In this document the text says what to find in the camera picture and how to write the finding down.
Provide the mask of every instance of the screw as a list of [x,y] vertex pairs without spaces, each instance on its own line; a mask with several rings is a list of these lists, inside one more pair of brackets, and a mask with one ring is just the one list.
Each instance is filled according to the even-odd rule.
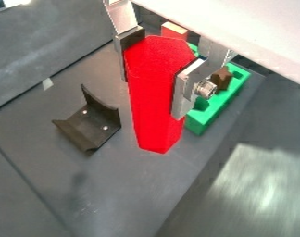
[[194,87],[194,93],[202,96],[205,99],[210,99],[217,90],[217,85],[210,81],[201,81]]

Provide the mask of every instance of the green block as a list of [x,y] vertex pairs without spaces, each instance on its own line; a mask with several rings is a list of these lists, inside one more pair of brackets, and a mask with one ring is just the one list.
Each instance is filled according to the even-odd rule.
[[191,43],[187,43],[187,45],[189,45],[195,57],[198,57],[198,48],[197,48],[197,46]]
[[202,135],[211,122],[217,119],[229,102],[235,97],[250,73],[227,63],[229,71],[233,73],[233,79],[225,91],[219,91],[209,100],[198,97],[193,110],[186,115],[186,128],[197,135]]

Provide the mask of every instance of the black bracket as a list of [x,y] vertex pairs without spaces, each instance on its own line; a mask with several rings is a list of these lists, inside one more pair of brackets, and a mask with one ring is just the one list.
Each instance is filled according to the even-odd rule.
[[52,120],[80,151],[91,152],[122,128],[118,109],[107,106],[80,85],[87,104],[66,119]]

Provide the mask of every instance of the red block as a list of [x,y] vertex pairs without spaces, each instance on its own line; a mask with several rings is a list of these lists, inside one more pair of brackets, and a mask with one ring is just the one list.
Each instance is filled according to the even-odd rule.
[[160,36],[187,41],[189,31],[167,21],[160,25]]
[[148,36],[124,50],[124,68],[139,148],[166,153],[181,137],[185,119],[170,113],[175,73],[194,60],[182,40]]

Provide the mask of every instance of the dark gray tabletop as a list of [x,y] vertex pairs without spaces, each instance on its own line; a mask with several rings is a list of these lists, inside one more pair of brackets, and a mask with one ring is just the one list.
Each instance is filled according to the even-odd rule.
[[270,75],[231,130],[158,237],[300,237],[300,85]]
[[71,236],[0,154],[0,237]]
[[[162,156],[136,147],[126,84],[112,44],[0,108],[0,147],[32,183],[55,217],[75,236],[154,236],[187,191],[262,82],[251,79],[202,137],[183,131]],[[119,107],[123,128],[86,157],[52,119],[84,105],[79,84]]]

